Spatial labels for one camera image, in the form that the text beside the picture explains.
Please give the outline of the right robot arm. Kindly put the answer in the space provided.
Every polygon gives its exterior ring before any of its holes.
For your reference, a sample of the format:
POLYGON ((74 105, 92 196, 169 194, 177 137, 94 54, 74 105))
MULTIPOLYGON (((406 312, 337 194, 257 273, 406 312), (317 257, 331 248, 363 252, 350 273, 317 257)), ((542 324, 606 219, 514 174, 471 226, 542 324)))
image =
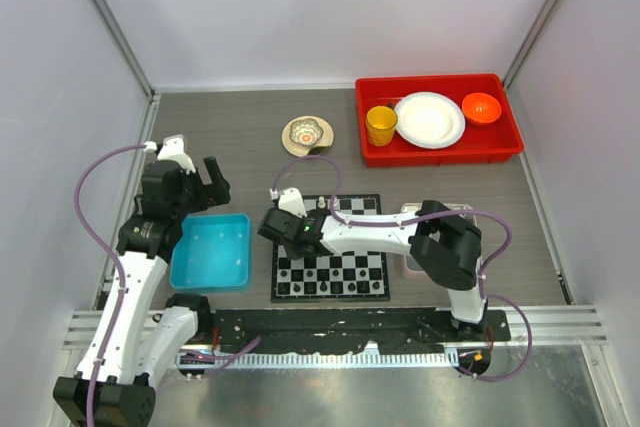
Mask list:
POLYGON ((375 251, 410 257, 447 290, 451 327, 472 342, 488 328, 487 300, 479 283, 482 233, 444 204, 426 200, 417 211, 360 215, 316 208, 294 214, 270 208, 258 234, 284 247, 291 259, 375 251))

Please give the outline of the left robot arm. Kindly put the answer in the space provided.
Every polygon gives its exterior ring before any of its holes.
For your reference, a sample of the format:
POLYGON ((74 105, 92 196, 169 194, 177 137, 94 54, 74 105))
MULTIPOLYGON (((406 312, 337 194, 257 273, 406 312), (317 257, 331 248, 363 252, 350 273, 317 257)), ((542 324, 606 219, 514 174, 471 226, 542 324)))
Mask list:
POLYGON ((181 347, 205 344, 213 332, 208 300, 169 299, 159 323, 143 333, 150 303, 191 213, 230 201, 230 185, 215 158, 204 183, 185 162, 156 160, 141 177, 141 192, 110 254, 113 285, 90 346, 71 377, 57 379, 53 398, 74 426, 146 426, 158 384, 181 347))

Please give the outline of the black white chess board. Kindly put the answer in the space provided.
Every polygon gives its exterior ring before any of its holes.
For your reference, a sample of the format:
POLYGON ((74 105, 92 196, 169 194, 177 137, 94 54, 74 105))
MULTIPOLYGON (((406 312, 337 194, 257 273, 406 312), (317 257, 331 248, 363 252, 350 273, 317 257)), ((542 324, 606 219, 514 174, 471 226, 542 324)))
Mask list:
POLYGON ((318 258, 301 258, 290 260, 285 254, 282 246, 275 244, 272 249, 272 278, 271 278, 271 300, 273 302, 302 302, 302 301, 320 301, 324 299, 336 300, 354 300, 354 301, 373 301, 390 299, 389 276, 387 268, 387 255, 375 251, 351 251, 340 255, 324 256, 318 258), (340 276, 332 278, 332 271, 338 269, 340 276), (357 270, 364 269, 365 277, 358 277, 357 270), (371 279, 369 276, 370 269, 378 269, 379 277, 371 279), (289 277, 283 279, 280 277, 282 270, 289 271, 289 277), (315 277, 308 279, 306 272, 313 270, 315 277), (329 284, 328 291, 323 293, 319 289, 322 281, 329 284), (381 288, 378 292, 371 289, 371 283, 378 281, 381 288), (339 282, 342 284, 342 292, 334 294, 331 284, 339 282), (354 282, 357 290, 350 292, 348 284, 354 282), (359 293, 358 283, 368 282, 369 292, 359 293), (288 295, 280 295, 278 286, 281 283, 290 284, 290 293, 288 295), (295 293, 293 285, 299 283, 302 285, 302 291, 295 293))

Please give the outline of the blue plastic tray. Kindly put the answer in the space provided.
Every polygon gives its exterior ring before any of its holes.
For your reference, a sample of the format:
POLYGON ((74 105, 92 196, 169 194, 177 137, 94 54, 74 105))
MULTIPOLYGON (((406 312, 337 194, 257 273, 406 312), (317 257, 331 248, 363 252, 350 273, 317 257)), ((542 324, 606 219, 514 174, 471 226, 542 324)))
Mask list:
POLYGON ((251 279, 251 222, 244 214, 189 216, 182 224, 169 273, 185 292, 246 289, 251 279))

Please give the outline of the beige saucer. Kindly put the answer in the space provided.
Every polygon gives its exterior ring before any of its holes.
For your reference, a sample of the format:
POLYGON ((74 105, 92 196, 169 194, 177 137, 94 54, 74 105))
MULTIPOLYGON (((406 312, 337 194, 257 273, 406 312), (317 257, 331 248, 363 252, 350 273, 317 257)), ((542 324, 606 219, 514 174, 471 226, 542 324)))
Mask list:
POLYGON ((334 142, 334 131, 333 128, 331 127, 331 125, 324 119, 317 117, 317 116, 313 116, 313 115, 303 115, 303 116, 299 116, 296 117, 294 119, 292 119, 291 121, 289 121, 285 127, 282 130, 281 133, 281 142, 283 147, 285 148, 285 150, 295 156, 295 157, 304 157, 308 154, 313 154, 314 152, 323 152, 326 149, 330 148, 333 145, 334 142), (300 119, 303 117, 312 117, 314 118, 320 125, 321 127, 324 129, 324 135, 322 136, 322 138, 312 147, 306 147, 306 146, 301 146, 298 144, 295 144, 293 142, 290 141, 289 139, 289 126, 291 125, 291 122, 293 120, 296 119, 300 119))

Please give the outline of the patterned small bowl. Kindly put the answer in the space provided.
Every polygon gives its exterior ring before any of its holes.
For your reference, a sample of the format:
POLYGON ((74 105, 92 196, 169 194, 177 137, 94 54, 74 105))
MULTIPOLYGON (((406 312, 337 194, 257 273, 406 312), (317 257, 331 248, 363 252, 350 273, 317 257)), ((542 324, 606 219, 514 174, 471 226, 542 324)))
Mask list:
POLYGON ((312 117, 293 120, 289 126, 290 141, 301 146, 312 147, 323 135, 324 129, 312 117))

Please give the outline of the silver metal tray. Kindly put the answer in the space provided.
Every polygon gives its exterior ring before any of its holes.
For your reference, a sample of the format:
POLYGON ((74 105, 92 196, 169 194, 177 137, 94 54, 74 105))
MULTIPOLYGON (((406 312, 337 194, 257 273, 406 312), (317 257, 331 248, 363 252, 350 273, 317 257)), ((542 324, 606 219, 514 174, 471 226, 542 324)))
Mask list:
MULTIPOLYGON (((478 226, 478 221, 475 215, 469 214, 469 211, 472 207, 468 204, 460 204, 460 203, 445 203, 445 207, 452 211, 464 211, 464 214, 460 214, 462 218, 470 221, 475 227, 478 226)), ((416 212, 421 208, 420 203, 405 203, 401 206, 401 213, 406 212, 416 212)), ((404 260, 404 276, 408 279, 420 279, 427 280, 428 276, 425 271, 420 267, 420 265, 410 257, 406 257, 404 260)))

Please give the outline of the yellow plastic cup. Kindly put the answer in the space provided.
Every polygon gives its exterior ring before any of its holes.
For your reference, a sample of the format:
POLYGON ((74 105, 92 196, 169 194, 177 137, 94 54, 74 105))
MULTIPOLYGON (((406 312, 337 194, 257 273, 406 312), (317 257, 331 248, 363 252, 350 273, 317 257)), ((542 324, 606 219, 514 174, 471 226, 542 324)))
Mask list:
POLYGON ((391 143, 395 134, 398 117, 388 106, 372 107, 365 116, 367 141, 376 147, 391 143))

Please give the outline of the white paper plate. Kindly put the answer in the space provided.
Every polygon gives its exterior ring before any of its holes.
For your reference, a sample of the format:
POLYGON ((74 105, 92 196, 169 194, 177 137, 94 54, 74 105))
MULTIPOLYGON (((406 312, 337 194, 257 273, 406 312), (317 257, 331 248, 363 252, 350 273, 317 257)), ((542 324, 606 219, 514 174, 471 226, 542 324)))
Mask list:
POLYGON ((395 105, 396 131, 410 144, 423 149, 444 149, 463 136, 466 120, 461 108, 434 92, 409 94, 395 105))

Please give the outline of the red plastic bin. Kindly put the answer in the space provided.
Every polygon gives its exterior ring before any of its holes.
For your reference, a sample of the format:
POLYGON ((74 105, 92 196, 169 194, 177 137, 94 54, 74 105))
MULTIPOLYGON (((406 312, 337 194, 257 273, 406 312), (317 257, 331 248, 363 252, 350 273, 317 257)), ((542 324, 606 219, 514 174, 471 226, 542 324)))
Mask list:
POLYGON ((355 82, 360 147, 369 167, 499 163, 524 143, 499 76, 493 73, 360 78, 355 82), (476 125, 465 99, 482 94, 500 115, 476 125))

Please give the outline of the orange plastic bowl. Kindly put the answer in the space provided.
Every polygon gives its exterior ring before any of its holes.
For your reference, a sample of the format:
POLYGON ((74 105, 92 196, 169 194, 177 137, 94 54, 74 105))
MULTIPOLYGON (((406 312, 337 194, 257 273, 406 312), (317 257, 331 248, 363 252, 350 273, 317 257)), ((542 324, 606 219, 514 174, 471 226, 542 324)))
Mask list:
POLYGON ((476 92, 467 95, 461 104, 465 118, 479 126, 495 123, 502 115, 502 106, 493 96, 476 92))

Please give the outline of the black mounting base plate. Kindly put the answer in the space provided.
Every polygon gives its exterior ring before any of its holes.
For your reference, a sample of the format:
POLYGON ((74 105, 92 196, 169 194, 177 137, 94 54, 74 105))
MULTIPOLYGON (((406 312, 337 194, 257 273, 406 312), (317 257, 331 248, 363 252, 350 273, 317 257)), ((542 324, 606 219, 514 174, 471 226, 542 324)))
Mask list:
POLYGON ((479 327, 456 327, 436 308, 218 310, 196 337, 235 353, 259 338, 260 354, 344 355, 369 343, 382 354, 440 353, 448 343, 507 342, 511 332, 502 310, 490 310, 479 327))

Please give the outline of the aluminium frame rail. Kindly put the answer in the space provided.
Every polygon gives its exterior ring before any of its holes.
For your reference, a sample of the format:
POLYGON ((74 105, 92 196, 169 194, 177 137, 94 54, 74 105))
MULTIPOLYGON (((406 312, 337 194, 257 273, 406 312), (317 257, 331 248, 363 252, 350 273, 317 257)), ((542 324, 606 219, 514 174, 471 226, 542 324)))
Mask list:
MULTIPOLYGON (((606 345, 604 327, 594 306, 558 305, 525 306, 533 334, 533 343, 540 346, 606 345)), ((63 341, 64 350, 86 350, 94 337, 102 312, 75 311, 63 341)))

